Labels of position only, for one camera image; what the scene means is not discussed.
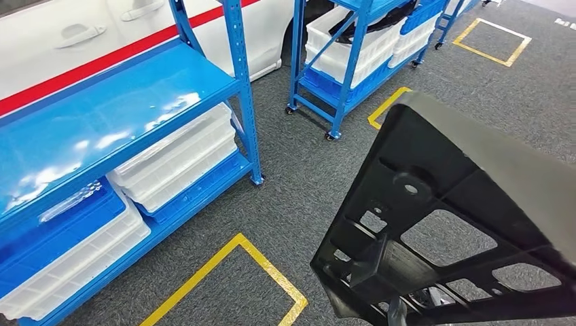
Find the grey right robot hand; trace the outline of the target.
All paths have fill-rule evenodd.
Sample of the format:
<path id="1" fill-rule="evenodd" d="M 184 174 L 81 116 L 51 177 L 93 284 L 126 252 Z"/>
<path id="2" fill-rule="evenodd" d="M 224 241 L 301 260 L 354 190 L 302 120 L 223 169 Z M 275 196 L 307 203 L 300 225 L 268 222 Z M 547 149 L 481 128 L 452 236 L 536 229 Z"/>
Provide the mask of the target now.
<path id="1" fill-rule="evenodd" d="M 390 300 L 387 321 L 388 326 L 406 326 L 408 308 L 401 297 L 397 296 Z"/>

